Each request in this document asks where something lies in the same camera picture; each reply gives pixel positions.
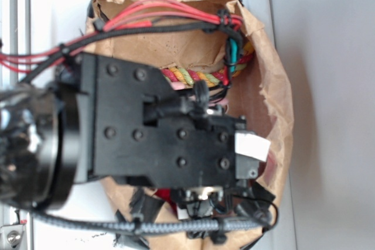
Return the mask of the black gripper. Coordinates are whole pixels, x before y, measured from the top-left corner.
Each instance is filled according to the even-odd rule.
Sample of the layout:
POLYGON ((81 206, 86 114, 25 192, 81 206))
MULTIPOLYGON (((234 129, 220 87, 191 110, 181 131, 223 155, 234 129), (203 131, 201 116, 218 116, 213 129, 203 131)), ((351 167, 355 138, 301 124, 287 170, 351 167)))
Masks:
POLYGON ((58 69, 68 121, 79 135, 64 147, 78 154, 78 181, 111 176, 119 184, 170 189, 185 225, 244 227, 271 223, 271 199, 249 186, 267 160, 269 140, 244 117, 209 106, 198 82, 179 94, 160 70, 88 53, 58 69))

